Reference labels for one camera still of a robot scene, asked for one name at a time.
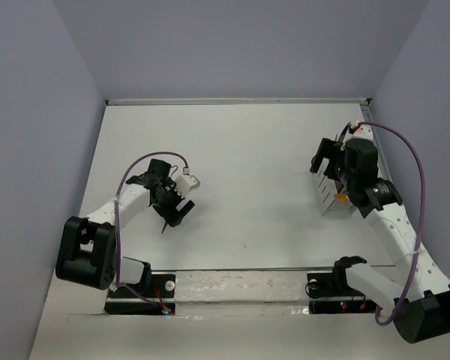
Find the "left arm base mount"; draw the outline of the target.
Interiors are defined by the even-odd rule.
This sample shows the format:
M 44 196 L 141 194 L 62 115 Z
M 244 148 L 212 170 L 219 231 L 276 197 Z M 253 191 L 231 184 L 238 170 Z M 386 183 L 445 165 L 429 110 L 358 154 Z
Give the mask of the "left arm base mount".
M 152 273 L 147 288 L 127 285 L 109 290 L 103 310 L 109 315 L 172 316 L 176 312 L 176 275 Z

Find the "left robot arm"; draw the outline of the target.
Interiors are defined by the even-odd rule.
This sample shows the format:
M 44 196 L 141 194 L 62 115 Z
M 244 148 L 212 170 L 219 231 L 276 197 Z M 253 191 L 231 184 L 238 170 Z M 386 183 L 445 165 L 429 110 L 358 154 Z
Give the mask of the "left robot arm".
M 172 177 L 170 163 L 151 159 L 140 175 L 125 174 L 115 196 L 85 217 L 64 223 L 55 265 L 58 279 L 97 290 L 126 289 L 144 296 L 152 284 L 147 262 L 122 256 L 121 231 L 137 215 L 153 209 L 164 227 L 177 227 L 195 206 L 188 194 L 200 181 L 185 167 Z

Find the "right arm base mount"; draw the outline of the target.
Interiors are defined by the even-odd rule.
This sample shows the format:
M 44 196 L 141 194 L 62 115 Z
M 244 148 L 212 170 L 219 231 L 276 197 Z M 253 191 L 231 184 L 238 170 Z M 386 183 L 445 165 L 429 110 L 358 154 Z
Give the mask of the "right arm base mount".
M 311 314 L 372 314 L 376 304 L 361 292 L 349 287 L 345 271 L 366 264 L 360 256 L 344 256 L 334 262 L 331 271 L 307 274 L 304 291 Z

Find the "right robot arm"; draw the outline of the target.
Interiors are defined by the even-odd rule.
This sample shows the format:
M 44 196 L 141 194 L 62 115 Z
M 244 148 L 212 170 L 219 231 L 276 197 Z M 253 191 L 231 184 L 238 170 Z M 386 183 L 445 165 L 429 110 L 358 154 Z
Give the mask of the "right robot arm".
M 392 318 L 408 343 L 450 333 L 450 280 L 435 265 L 410 224 L 394 184 L 379 177 L 378 150 L 368 139 L 338 142 L 324 138 L 312 157 L 310 171 L 339 181 L 351 203 L 383 243 L 400 282 L 374 270 L 360 256 L 343 256 L 329 273 L 309 287 L 315 298 L 363 295 Z

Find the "blue plastic spoon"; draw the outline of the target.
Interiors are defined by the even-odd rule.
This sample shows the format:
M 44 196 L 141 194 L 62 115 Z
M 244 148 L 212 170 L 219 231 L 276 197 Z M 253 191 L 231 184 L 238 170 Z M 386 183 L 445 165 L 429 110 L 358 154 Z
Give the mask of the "blue plastic spoon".
M 168 227 L 170 227 L 170 225 L 166 222 L 166 223 L 163 225 L 163 228 L 162 228 L 161 233 L 163 234 L 163 233 L 165 232 L 165 230 L 166 230 Z

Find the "patterned-handle metal knife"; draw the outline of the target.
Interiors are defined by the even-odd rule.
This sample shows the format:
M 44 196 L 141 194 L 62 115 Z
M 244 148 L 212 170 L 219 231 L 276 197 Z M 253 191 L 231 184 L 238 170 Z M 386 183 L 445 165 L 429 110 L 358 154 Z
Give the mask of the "patterned-handle metal knife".
M 343 128 L 343 130 L 340 132 L 339 137 L 337 138 L 338 142 L 343 142 L 345 139 L 345 136 L 347 135 L 347 133 L 349 132 L 349 129 L 351 127 L 352 123 L 349 121 Z

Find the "yellow-orange plastic spoon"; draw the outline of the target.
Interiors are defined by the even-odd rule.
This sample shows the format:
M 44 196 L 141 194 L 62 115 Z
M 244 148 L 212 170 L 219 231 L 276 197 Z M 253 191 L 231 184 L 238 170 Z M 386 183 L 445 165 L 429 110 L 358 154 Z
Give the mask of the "yellow-orange plastic spoon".
M 346 195 L 346 194 L 344 194 L 344 193 L 336 193 L 335 195 L 334 195 L 334 198 L 337 200 L 337 201 L 341 201 L 341 202 L 344 202 L 344 203 L 348 203 L 350 200 L 349 200 L 349 198 L 348 198 L 348 196 Z

